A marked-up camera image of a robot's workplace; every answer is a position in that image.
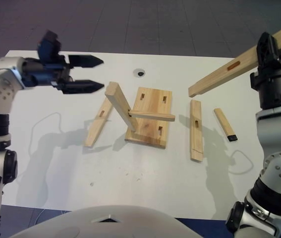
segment mortise slot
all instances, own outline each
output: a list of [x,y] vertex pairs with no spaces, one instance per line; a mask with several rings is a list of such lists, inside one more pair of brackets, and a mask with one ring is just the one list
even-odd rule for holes
[[162,135],[162,126],[158,127],[158,134],[161,136]]
[[231,64],[229,67],[227,67],[227,70],[230,71],[230,70],[232,70],[233,68],[235,68],[239,65],[240,65],[240,61],[237,61],[237,62]]
[[102,117],[102,116],[104,115],[104,112],[105,112],[105,111],[102,110],[101,113],[100,113],[100,115],[99,115],[99,117]]

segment black tip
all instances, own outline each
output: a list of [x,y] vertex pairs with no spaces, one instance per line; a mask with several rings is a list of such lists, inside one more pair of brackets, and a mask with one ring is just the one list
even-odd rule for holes
[[69,55],[68,57],[71,67],[93,68],[104,63],[95,56]]
[[236,135],[229,135],[227,138],[230,142],[238,140]]

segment wooden board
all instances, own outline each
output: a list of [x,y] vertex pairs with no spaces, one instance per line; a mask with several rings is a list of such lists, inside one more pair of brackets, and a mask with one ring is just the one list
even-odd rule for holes
[[202,108],[196,100],[190,103],[190,156],[191,160],[203,161]]
[[[140,87],[137,92],[133,111],[169,114],[172,92]],[[165,148],[169,122],[137,118],[138,128],[135,132],[126,132],[125,140]]]
[[237,136],[236,136],[233,128],[229,124],[227,118],[225,117],[223,111],[220,108],[215,108],[214,113],[215,113],[216,117],[218,118],[218,120],[221,124],[221,127],[223,128],[224,133],[227,136],[228,140],[229,141],[236,141]]
[[135,131],[137,129],[137,121],[128,114],[130,111],[130,106],[119,84],[116,82],[110,82],[106,88],[105,95],[117,110],[124,122],[127,124],[128,128],[130,128],[132,131]]
[[[273,35],[278,43],[278,48],[281,53],[281,30]],[[189,97],[194,97],[199,94],[206,93],[213,88],[216,88],[223,83],[230,81],[243,73],[258,66],[257,51],[254,46],[248,51],[242,53],[229,63],[215,70],[211,74],[199,80],[197,83],[189,87]]]
[[129,115],[131,115],[133,118],[145,118],[145,119],[151,119],[151,120],[175,121],[175,115],[172,115],[172,114],[129,111]]
[[89,128],[88,136],[85,140],[85,146],[92,147],[96,142],[97,138],[99,137],[105,122],[109,118],[109,115],[112,111],[112,104],[105,98],[101,108],[99,109],[92,125]]

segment wooden plank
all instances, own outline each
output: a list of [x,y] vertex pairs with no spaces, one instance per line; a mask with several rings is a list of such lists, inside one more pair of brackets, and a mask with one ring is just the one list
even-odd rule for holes
[[175,115],[172,115],[172,114],[140,112],[140,111],[129,111],[129,115],[131,115],[134,118],[145,118],[145,119],[151,119],[151,120],[175,121]]
[[110,82],[106,88],[105,95],[117,110],[124,122],[127,124],[128,128],[130,128],[132,131],[135,131],[137,129],[137,121],[128,114],[130,111],[130,106],[119,84],[116,82]]
[[85,140],[85,146],[92,147],[94,145],[105,125],[105,122],[109,118],[111,111],[112,104],[108,98],[105,98],[101,108],[99,109],[93,123],[89,128],[89,133]]
[[[171,110],[172,92],[140,87],[137,92],[133,111],[169,114]],[[169,130],[169,122],[137,118],[138,128],[135,132],[126,132],[125,140],[165,148]]]
[[219,120],[228,140],[229,141],[236,141],[237,136],[236,136],[233,128],[231,128],[231,126],[230,126],[227,118],[225,117],[223,111],[220,108],[215,108],[214,112],[215,112],[215,115],[218,118],[218,120]]
[[[281,30],[273,35],[275,37],[278,48],[281,53]],[[202,78],[194,85],[189,87],[189,97],[194,97],[199,94],[206,93],[213,88],[216,88],[223,83],[234,79],[243,73],[255,68],[258,66],[258,59],[257,59],[257,51],[256,47],[254,46],[248,51],[242,53],[240,56],[236,57],[229,63],[225,64],[224,66],[218,68],[211,74],[207,75],[206,77]]]
[[203,161],[202,108],[196,100],[190,103],[190,156],[191,160]]

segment small wooden block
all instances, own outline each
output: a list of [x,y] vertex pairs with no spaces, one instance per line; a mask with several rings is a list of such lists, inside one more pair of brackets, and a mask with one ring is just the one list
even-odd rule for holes
[[237,136],[236,136],[233,128],[231,128],[231,126],[230,126],[227,118],[225,117],[223,111],[220,108],[215,108],[214,112],[215,112],[215,115],[218,118],[218,120],[219,120],[228,140],[229,141],[236,141]]
[[[171,110],[172,92],[140,87],[137,92],[133,111],[169,114]],[[145,145],[165,148],[169,122],[137,118],[138,127],[135,132],[126,132],[125,140]]]
[[85,146],[92,147],[94,145],[111,111],[112,111],[112,104],[108,100],[108,98],[105,98],[99,112],[97,113],[92,125],[89,128],[89,134],[86,138]]
[[128,114],[130,106],[125,98],[125,95],[122,93],[119,84],[116,82],[110,82],[106,88],[105,95],[127,124],[128,128],[135,131],[137,129],[137,121]]
[[190,156],[191,160],[203,161],[202,109],[196,100],[190,103]]

